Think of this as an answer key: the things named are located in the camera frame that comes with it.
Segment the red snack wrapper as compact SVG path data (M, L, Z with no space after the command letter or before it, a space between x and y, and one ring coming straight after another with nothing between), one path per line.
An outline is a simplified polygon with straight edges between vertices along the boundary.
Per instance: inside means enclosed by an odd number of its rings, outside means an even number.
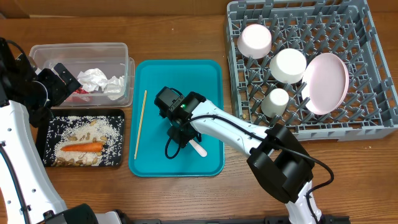
M88 92L82 88L79 88L73 92L73 94L67 98L67 101L70 102L77 102L77 103L84 103L90 102L92 97L87 96Z

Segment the white napkin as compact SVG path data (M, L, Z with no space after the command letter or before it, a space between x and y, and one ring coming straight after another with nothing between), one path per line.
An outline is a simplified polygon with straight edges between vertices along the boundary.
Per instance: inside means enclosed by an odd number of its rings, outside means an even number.
M108 84L106 75L98 68L80 72L77 80L82 85L82 89L87 92L98 91L99 88L104 90Z
M123 88L124 75L120 76L119 78L113 76L108 80L108 84L106 85L103 93L108 94L108 98L110 100L117 100L118 98L122 97Z

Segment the wooden chopstick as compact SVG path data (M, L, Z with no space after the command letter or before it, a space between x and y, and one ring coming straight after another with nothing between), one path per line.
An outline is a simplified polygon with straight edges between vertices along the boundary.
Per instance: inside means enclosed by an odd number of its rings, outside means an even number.
M142 123L144 119L144 112L145 112L145 107L146 107L146 99L147 99L147 90L144 91L144 97L143 97L143 102L142 102L142 108L141 108L141 115L140 115L140 120L139 120L139 128L137 132L137 141L136 141L136 148L134 151L134 160L137 159L137 152L139 148L139 142L141 138L141 130L142 130Z

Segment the white plastic fork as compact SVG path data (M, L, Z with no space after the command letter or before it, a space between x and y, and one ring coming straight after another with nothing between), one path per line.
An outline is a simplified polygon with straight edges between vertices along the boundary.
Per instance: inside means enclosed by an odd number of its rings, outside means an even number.
M195 140L192 139L192 140L189 141L189 143L192 145L194 150L196 150L196 152L201 157L206 157L208 155L207 151L201 145L199 145L199 143L197 143Z

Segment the orange carrot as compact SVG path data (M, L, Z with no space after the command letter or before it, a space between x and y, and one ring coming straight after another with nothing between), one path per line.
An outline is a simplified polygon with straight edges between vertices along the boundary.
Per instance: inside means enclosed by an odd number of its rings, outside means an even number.
M89 142L84 144L72 144L61 148L65 152L101 152L103 145L100 142Z

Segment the frosted white cup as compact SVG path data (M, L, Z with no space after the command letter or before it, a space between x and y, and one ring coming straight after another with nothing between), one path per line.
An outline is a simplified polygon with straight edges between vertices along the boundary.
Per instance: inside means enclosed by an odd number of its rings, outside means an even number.
M261 103L262 113L270 118L276 115L282 116L288 102L289 94L284 89L273 89Z

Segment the bowl with rice and nuts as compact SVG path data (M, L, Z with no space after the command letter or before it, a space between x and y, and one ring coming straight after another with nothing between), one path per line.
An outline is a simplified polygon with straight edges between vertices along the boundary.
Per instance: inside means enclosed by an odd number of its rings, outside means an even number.
M247 58L263 58L271 51L271 32L266 26L260 24L249 25L239 36L237 47L240 53Z

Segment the white bowl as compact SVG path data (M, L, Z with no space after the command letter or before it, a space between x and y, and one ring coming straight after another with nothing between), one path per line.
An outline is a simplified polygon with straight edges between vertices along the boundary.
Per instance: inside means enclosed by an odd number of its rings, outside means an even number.
M307 61L301 51L287 48L281 50L271 59L269 69L271 75L281 83L294 84L299 82L307 67Z

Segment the large white plate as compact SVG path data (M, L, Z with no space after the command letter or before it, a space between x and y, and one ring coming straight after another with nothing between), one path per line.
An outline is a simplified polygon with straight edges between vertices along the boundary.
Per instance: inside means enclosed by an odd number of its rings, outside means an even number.
M305 107L316 115L324 115L344 100L348 92L348 69L337 55L323 53L308 64L302 82L305 84L302 98L309 99Z

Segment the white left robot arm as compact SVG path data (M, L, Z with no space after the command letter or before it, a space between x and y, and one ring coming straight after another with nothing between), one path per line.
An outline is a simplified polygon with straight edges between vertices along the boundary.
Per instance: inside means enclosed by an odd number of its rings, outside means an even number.
M31 127L81 86L61 64L37 71L25 52L15 58L1 39L1 192L9 223L97 223L87 204L67 208L44 169Z

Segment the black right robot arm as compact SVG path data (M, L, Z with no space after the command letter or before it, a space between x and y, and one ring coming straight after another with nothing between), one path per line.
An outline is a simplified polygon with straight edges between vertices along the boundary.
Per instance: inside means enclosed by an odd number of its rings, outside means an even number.
M286 127L249 124L196 92L183 96L166 86L154 103L161 117L170 121L169 141L179 149L191 140L200 141L204 134L220 140L246 156L261 187L285 204L291 223L321 223L322 212L312 195L316 161Z

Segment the grey dishwasher rack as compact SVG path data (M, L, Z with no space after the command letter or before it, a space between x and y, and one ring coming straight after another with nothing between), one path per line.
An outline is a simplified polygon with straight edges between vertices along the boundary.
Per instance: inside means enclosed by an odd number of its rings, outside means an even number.
M270 55L247 58L237 47L249 25L272 34ZM349 73L348 93L334 111L316 115L306 107L304 83L284 84L269 70L271 56L288 47L308 61L337 55ZM301 141L381 139L397 129L397 92L366 1L233 1L226 8L226 51L233 114L248 123L283 124ZM282 116L262 113L263 99L276 88L289 94Z

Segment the teal plastic tray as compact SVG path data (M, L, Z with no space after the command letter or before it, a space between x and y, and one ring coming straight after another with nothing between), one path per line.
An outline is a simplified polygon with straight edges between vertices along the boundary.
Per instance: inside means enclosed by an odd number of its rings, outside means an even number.
M128 164L139 177L190 177L218 175L224 167L223 142L204 135L200 145L207 151L201 157L192 145L178 148L168 140L171 127L162 118L154 104L155 96L163 87L171 87L188 95L191 91L203 95L217 107L223 107L223 76L218 63L213 60L146 60L136 68L132 102L131 140ZM144 91L147 90L146 107L141 138L134 160L137 132Z

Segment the clear plastic bin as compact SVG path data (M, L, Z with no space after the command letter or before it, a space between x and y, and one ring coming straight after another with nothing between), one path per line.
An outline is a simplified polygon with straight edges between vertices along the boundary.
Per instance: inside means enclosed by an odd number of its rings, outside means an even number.
M39 69L53 69L57 63L62 63L74 77L94 68L100 69L108 80L124 75L123 95L117 100L110 100L108 94L99 88L88 92L87 96L92 97L90 102L77 103L66 99L59 108L110 108L132 104L135 64L128 56L127 45L122 42L35 45L29 56Z

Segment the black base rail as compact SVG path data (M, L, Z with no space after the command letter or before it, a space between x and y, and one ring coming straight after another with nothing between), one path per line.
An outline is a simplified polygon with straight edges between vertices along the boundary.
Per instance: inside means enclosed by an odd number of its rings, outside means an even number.
M122 223L128 224L291 224L288 216L265 217L263 219L222 219L222 220L174 220L162 221L159 219L131 220L126 214L120 215ZM325 224L350 224L349 217L336 217L325 215L320 223Z

